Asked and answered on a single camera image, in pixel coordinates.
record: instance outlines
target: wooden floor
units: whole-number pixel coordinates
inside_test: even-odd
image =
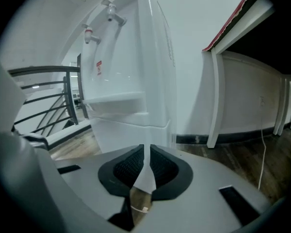
[[[78,122],[82,122],[85,120],[83,110],[81,108],[76,108],[76,116],[77,116]]]
[[[291,130],[285,129],[281,136],[267,136],[264,141],[266,154],[260,190],[271,203],[275,203],[286,195],[291,179]],[[261,138],[220,144],[214,149],[208,149],[206,145],[185,144],[178,144],[177,148],[218,161],[258,187],[264,153]]]
[[[80,158],[100,154],[101,150],[91,129],[71,138],[49,151],[53,160]]]
[[[267,150],[261,192],[274,203],[286,194],[291,178],[291,130],[285,129],[280,137],[271,135],[264,140]],[[214,149],[208,149],[206,145],[177,144],[177,149],[218,161],[258,187],[264,151],[261,139],[220,144]],[[100,153],[92,130],[87,130],[50,151],[53,160]]]
[[[131,206],[131,216],[134,226],[141,222],[152,206],[152,195],[148,194],[137,187],[132,187],[129,192]]]

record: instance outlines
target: black slot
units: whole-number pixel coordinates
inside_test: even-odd
[[[221,188],[219,191],[243,226],[259,217],[258,212],[252,208],[233,186]]]
[[[78,165],[71,165],[71,166],[65,166],[65,167],[61,167],[58,168],[58,172],[59,174],[64,174],[64,173],[69,173],[75,170],[81,169]]]
[[[150,145],[150,167],[153,171],[156,190],[152,201],[174,200],[182,194],[193,180],[193,170],[188,163]]]
[[[129,198],[125,198],[121,212],[114,214],[108,221],[126,231],[131,231],[134,228]]]
[[[129,198],[129,191],[144,166],[144,158],[144,145],[140,144],[106,162],[98,170],[100,183],[110,194]]]

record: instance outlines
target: black baseboard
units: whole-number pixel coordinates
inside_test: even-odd
[[[58,146],[59,144],[64,143],[67,140],[70,140],[71,138],[75,137],[76,135],[79,135],[82,132],[84,132],[86,130],[89,130],[90,128],[91,128],[91,125],[87,125],[86,127],[82,128],[82,129],[79,129],[79,130],[77,130],[77,131],[65,136],[64,138],[58,140],[57,142],[54,142],[53,144],[50,144],[49,150],[53,149],[54,147]]]
[[[290,127],[291,123],[285,124],[285,128]],[[271,135],[274,131],[274,127],[267,128],[263,130],[263,135]],[[232,143],[232,142],[242,142],[251,139],[261,138],[261,130],[240,132],[240,133],[230,133],[230,134],[220,134],[218,135],[217,144],[222,143]],[[208,141],[208,135],[177,135],[176,143],[180,144],[206,144]]]

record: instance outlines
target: white cable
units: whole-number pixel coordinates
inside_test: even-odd
[[[264,159],[265,159],[265,153],[266,153],[266,145],[265,145],[264,138],[263,138],[263,122],[262,122],[262,118],[263,118],[263,114],[261,112],[261,136],[262,136],[262,142],[263,142],[263,145],[264,145],[264,154],[263,154],[262,168],[261,168],[261,174],[260,174],[258,190],[260,190],[260,187],[261,187],[261,180],[262,180],[262,175],[263,175],[263,170],[264,170]]]
[[[148,213],[148,211],[142,211],[142,210],[139,210],[139,209],[137,209],[137,208],[135,208],[135,207],[133,207],[132,205],[130,206],[132,209],[134,209],[135,211],[137,211],[137,212],[142,212],[142,213]]]

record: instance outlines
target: baseboard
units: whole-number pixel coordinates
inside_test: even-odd
[[[285,124],[285,128],[290,127],[291,123]],[[263,135],[271,135],[274,131],[274,127],[267,128],[263,130]],[[249,131],[249,132],[239,132],[239,133],[229,133],[218,135],[217,144],[222,143],[232,143],[232,142],[242,142],[251,139],[261,138],[261,130]],[[207,144],[208,135],[177,135],[176,143],[179,144]]]

